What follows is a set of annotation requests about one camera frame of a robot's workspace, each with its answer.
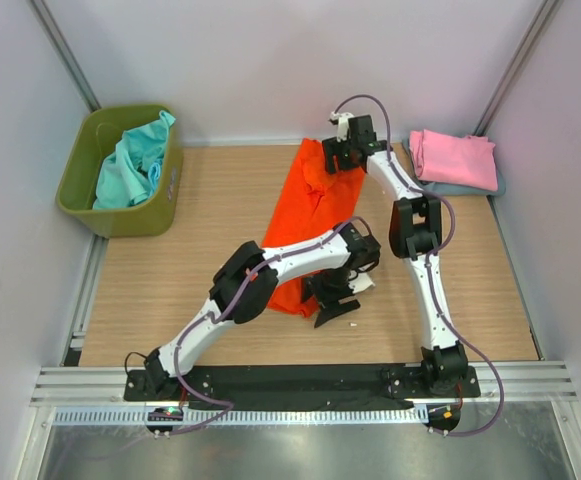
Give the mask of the orange t shirt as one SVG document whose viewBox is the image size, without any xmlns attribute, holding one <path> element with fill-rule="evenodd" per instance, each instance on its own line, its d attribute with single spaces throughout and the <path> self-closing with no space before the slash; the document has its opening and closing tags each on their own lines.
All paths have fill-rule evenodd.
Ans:
<svg viewBox="0 0 581 480">
<path fill-rule="evenodd" d="M 263 247 L 281 247 L 320 236 L 353 216 L 365 172 L 329 174 L 318 140 L 302 140 L 287 174 Z"/>
</svg>

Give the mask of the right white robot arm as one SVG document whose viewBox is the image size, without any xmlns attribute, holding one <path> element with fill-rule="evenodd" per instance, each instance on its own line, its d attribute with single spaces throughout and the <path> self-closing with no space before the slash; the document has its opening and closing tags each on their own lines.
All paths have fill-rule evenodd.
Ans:
<svg viewBox="0 0 581 480">
<path fill-rule="evenodd" d="M 369 115 L 333 113 L 334 137 L 322 142 L 326 171 L 361 168 L 393 201 L 388 239 L 409 271 L 422 324 L 422 387 L 434 396 L 458 396 L 468 377 L 468 360 L 458 338 L 441 279 L 441 201 L 408 175 L 387 141 L 378 139 Z"/>
</svg>

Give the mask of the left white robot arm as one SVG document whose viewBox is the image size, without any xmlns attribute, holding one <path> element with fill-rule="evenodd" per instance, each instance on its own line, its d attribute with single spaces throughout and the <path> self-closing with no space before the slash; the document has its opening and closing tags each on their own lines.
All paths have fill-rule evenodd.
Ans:
<svg viewBox="0 0 581 480">
<path fill-rule="evenodd" d="M 367 272 L 380 260 L 381 246 L 350 222 L 299 243 L 261 248 L 242 244 L 213 277 L 198 314 L 178 337 L 143 357 L 143 369 L 126 371 L 126 401 L 173 400 L 182 377 L 228 329 L 258 317 L 275 291 L 299 282 L 299 300 L 317 303 L 316 328 L 360 308 L 354 298 L 373 282 Z"/>
</svg>

